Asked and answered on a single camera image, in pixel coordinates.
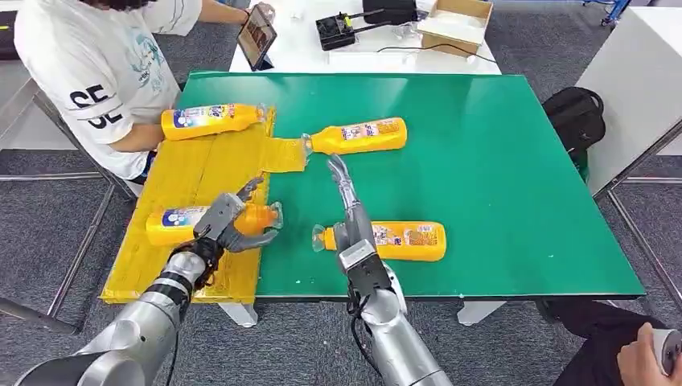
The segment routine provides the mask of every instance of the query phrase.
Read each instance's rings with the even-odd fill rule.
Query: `white controller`
[[[654,329],[654,356],[661,372],[670,376],[682,350],[682,333],[678,330]]]

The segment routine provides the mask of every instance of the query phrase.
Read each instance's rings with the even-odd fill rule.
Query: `white t-shirt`
[[[133,123],[159,123],[179,93],[151,33],[186,35],[200,11],[201,0],[158,0],[130,11],[24,0],[14,44],[88,153],[115,175],[134,179],[147,152],[120,153],[108,144]]]

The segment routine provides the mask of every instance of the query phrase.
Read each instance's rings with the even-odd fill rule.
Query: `black backpack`
[[[606,134],[602,98],[587,88],[568,87],[552,95],[542,107],[573,164],[587,179],[587,148]]]

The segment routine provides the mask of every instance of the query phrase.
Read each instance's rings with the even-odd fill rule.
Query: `cardboard box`
[[[429,18],[439,15],[439,11],[452,12],[454,14],[463,15],[463,18],[477,18],[482,21],[482,26],[477,27],[480,33],[474,31],[469,27],[463,27],[460,32],[456,32],[456,37],[439,35],[433,31],[423,31],[420,25],[424,22],[429,22]],[[437,44],[452,44],[462,50],[450,46],[440,46],[433,48],[436,51],[447,52],[449,54],[470,56],[468,52],[476,53],[476,51],[483,44],[483,36],[485,35],[492,13],[491,2],[481,2],[479,0],[438,0],[434,5],[429,17],[417,25],[417,29],[422,33],[421,46],[432,47]]]

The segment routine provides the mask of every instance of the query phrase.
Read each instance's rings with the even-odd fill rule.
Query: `bottle label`
[[[357,125],[342,126],[341,133],[343,134],[343,139],[348,141],[364,137],[375,137],[379,134],[393,133],[399,129],[400,126],[398,125],[398,122],[391,118],[359,123]]]
[[[374,231],[374,243],[377,245],[403,245],[402,236],[396,234],[391,228],[381,225],[372,225]]]
[[[226,117],[235,117],[235,105],[213,105],[179,109],[173,112],[173,124],[176,128],[214,125]]]
[[[407,245],[436,245],[438,237],[432,225],[419,225],[417,229],[405,229]]]
[[[183,207],[180,209],[169,209],[163,213],[161,224],[164,227],[183,227],[194,226],[201,220],[201,216],[206,213],[207,207]]]

